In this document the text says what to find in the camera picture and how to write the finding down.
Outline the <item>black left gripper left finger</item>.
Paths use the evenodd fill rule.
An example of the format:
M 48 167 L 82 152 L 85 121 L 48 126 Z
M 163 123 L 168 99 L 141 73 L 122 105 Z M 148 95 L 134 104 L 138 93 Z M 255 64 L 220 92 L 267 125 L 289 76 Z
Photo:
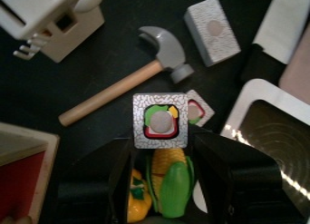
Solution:
M 126 224 L 130 159 L 130 139 L 116 138 L 70 166 L 54 224 Z

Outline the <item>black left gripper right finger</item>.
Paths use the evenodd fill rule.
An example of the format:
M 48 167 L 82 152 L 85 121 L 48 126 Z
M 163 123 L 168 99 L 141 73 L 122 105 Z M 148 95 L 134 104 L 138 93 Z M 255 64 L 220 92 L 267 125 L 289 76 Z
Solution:
M 304 224 L 275 160 L 253 147 L 191 127 L 188 141 L 212 224 Z

